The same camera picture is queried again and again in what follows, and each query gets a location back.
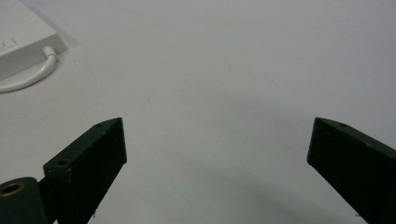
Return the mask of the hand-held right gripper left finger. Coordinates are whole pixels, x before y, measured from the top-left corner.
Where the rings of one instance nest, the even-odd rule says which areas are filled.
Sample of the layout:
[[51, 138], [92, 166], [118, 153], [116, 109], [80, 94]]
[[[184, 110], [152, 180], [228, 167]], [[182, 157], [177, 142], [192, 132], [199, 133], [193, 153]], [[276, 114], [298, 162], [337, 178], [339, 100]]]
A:
[[93, 125], [44, 165], [59, 224], [87, 224], [127, 162], [123, 121]]

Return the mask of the white power strip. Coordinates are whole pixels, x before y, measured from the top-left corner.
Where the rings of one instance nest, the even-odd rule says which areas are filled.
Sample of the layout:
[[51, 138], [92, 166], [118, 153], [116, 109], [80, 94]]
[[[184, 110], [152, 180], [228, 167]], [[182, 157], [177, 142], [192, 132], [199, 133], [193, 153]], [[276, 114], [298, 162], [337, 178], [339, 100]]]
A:
[[47, 60], [44, 47], [67, 50], [57, 32], [21, 0], [0, 0], [0, 80]]

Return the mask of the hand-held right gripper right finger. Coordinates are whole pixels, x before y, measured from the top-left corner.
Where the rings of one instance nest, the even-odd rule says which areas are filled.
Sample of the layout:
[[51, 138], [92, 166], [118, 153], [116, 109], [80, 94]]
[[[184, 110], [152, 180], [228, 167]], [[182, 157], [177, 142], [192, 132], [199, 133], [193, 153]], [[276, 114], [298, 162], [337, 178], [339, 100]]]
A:
[[307, 163], [368, 224], [396, 224], [396, 149], [339, 121], [316, 118]]

